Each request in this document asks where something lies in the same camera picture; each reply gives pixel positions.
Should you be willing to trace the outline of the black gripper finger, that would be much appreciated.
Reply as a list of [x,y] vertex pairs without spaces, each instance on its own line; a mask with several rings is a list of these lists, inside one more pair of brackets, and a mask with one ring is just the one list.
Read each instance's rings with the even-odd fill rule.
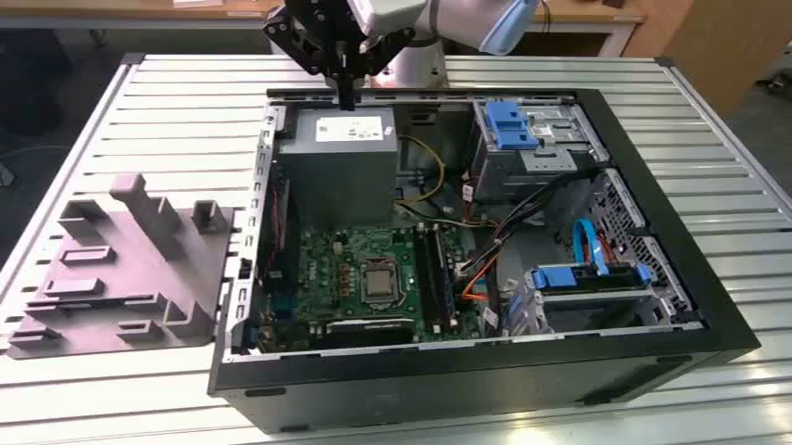
[[354,110],[358,103],[355,89],[358,82],[366,75],[377,75],[384,70],[398,52],[414,38],[413,27],[388,33],[375,44],[361,51],[361,44],[366,40],[362,31],[357,29],[346,37],[346,109]]
[[277,13],[265,24],[263,32],[275,46],[311,75],[322,75],[326,84],[335,88],[338,106],[346,110],[346,70],[341,50],[321,49],[306,33],[305,27],[290,13]]

